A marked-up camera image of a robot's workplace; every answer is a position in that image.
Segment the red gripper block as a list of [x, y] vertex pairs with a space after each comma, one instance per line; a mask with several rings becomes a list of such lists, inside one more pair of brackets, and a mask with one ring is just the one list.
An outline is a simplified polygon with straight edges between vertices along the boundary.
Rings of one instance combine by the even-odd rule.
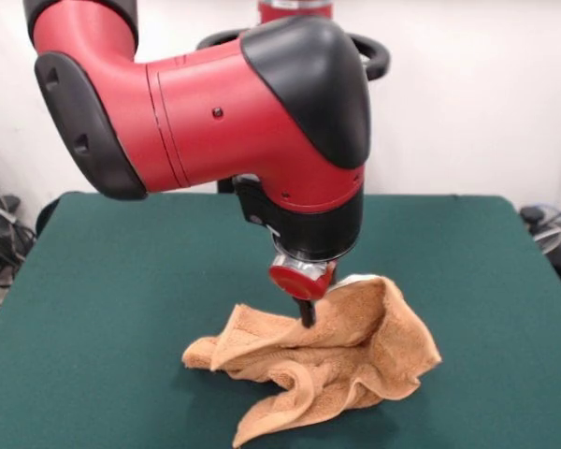
[[301, 323], [305, 328], [315, 324], [315, 309], [311, 300], [321, 299], [335, 280], [336, 264], [326, 264], [321, 274], [307, 274], [303, 269], [272, 266], [269, 276], [281, 290], [295, 298]]

